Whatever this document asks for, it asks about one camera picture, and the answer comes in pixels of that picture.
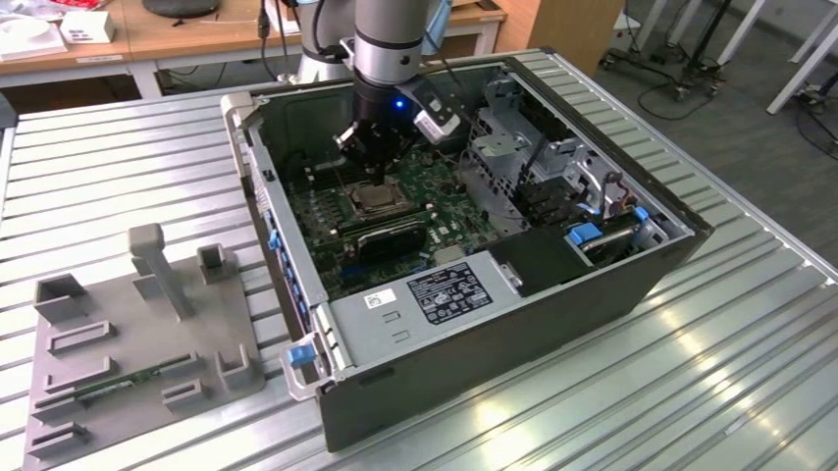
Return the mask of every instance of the black cable on floor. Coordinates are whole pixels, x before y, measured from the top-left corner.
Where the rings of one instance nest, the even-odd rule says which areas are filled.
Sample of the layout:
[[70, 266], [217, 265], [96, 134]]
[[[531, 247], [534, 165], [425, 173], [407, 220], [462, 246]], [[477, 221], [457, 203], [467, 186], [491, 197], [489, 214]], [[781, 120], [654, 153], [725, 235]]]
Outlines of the black cable on floor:
[[656, 113], [653, 110], [649, 109], [649, 107], [646, 106], [646, 104], [644, 103], [644, 98], [646, 98], [646, 96], [657, 91], [661, 90], [662, 88], [665, 88], [666, 86], [669, 86], [669, 83], [662, 83], [661, 85], [656, 85], [653, 88], [650, 88], [649, 90], [646, 90], [644, 93], [641, 93], [638, 95], [638, 106], [644, 109], [644, 111], [646, 111], [650, 115], [653, 115], [656, 118], [665, 120], [665, 121], [682, 121], [686, 120], [690, 116], [693, 116], [693, 114], [701, 110], [702, 108], [705, 108], [710, 102], [713, 101], [713, 97], [708, 97], [708, 99], [705, 100], [704, 103], [701, 103], [698, 106], [696, 106], [692, 110], [689, 110], [684, 115], [681, 116], [665, 116], [661, 115], [658, 113]]
[[833, 140], [838, 140], [836, 139], [836, 134], [833, 133], [833, 131], [826, 127], [826, 125], [824, 124], [824, 122], [821, 122], [821, 120], [817, 118], [817, 116], [806, 109], [805, 105], [801, 105], [801, 108], [798, 109], [798, 115], [796, 116], [796, 125], [798, 127], [798, 134], [801, 135], [801, 137], [804, 138], [804, 140], [812, 145], [812, 147], [814, 147], [817, 150], [821, 151], [821, 153], [829, 157], [830, 159], [833, 159], [834, 161], [838, 161], [838, 157], [833, 155], [833, 153], [826, 150], [813, 139], [812, 137], [809, 137], [804, 131], [804, 126], [802, 126], [802, 122], [801, 122], [801, 116], [804, 114], [808, 114], [812, 119], [817, 122], [818, 126], [826, 131], [826, 133], [829, 133], [830, 137], [833, 138]]

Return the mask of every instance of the blue tab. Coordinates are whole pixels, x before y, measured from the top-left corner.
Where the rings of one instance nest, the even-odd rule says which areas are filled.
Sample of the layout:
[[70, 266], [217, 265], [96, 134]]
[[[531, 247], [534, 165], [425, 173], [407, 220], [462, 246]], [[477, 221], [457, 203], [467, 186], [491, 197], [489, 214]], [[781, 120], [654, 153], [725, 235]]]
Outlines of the blue tab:
[[585, 223], [571, 229], [570, 237], [574, 244], [582, 245], [589, 240], [601, 238], [602, 231], [597, 228], [594, 223]]
[[641, 220], [641, 222], [645, 222], [648, 219], [650, 219], [650, 212], [644, 206], [638, 206], [637, 208], [634, 208], [634, 215]]
[[271, 237], [267, 240], [267, 248], [270, 248], [271, 250], [277, 250], [282, 246], [283, 246], [283, 241], [279, 238], [279, 231], [273, 230]]
[[299, 345], [289, 350], [289, 361], [293, 368], [301, 368], [303, 365], [309, 365], [317, 360], [315, 346], [307, 343]]

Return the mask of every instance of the metal slat table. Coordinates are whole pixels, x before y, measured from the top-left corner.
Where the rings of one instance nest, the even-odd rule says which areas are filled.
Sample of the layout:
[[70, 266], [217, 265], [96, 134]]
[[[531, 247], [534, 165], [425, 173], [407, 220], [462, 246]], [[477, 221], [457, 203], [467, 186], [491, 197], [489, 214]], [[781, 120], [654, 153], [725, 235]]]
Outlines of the metal slat table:
[[243, 275], [266, 389], [64, 465], [106, 469], [830, 469], [838, 464], [834, 269], [561, 58], [518, 56], [717, 227], [626, 317], [339, 453], [286, 390], [289, 341], [227, 147], [219, 92], [23, 117], [0, 160], [0, 471], [22, 466], [35, 280], [132, 270], [221, 241]]

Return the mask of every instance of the gray floor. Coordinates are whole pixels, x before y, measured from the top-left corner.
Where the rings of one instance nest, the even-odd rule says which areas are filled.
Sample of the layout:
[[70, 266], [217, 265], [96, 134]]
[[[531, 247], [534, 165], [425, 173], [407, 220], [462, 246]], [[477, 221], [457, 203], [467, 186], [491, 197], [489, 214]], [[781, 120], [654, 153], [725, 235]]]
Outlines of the gray floor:
[[[644, 19], [654, 0], [630, 0], [630, 14]], [[664, 41], [680, 1], [670, 1], [660, 31], [648, 50]], [[685, 35], [682, 45], [692, 50], [713, 7], [704, 5]], [[738, 26], [738, 18], [728, 15], [709, 57], [716, 58]], [[637, 97], [662, 78], [629, 65], [599, 71], [595, 79], [641, 116], [666, 134], [690, 155], [725, 180], [738, 192], [781, 223], [821, 255], [838, 265], [838, 213], [832, 205], [838, 196], [838, 162], [824, 156], [801, 138], [796, 127], [798, 107], [788, 106], [778, 116], [765, 112], [774, 95], [794, 74], [797, 66], [788, 62], [798, 45], [769, 32], [756, 29], [742, 49], [726, 67], [729, 81], [716, 100], [689, 119], [680, 122], [660, 120], [640, 110]], [[282, 60], [273, 61], [273, 68]], [[670, 69], [674, 73], [680, 66]], [[829, 77], [834, 66], [825, 64], [813, 80]], [[217, 81], [221, 66], [202, 67], [192, 76], [182, 77], [207, 87]], [[259, 63], [231, 64], [219, 86], [265, 81], [267, 73]], [[192, 90], [183, 85], [179, 90]], [[660, 114], [680, 115], [705, 99], [702, 95], [676, 103], [669, 96], [653, 94], [646, 103]], [[838, 130], [838, 104], [824, 119]], [[826, 145], [829, 138], [804, 119], [806, 134]]]

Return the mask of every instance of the barcode sticker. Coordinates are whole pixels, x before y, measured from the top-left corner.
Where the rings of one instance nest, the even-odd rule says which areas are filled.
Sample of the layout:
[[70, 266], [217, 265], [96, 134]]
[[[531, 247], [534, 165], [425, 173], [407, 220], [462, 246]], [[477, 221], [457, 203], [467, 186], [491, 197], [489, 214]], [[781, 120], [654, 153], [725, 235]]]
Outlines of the barcode sticker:
[[111, 61], [122, 61], [122, 54], [114, 54], [112, 56], [94, 56], [94, 57], [80, 57], [76, 59], [79, 64], [91, 64], [96, 62], [111, 62]]
[[393, 289], [385, 289], [379, 292], [374, 292], [365, 296], [365, 302], [367, 302], [367, 308], [373, 309], [379, 306], [385, 306], [390, 302], [395, 301], [395, 292]]

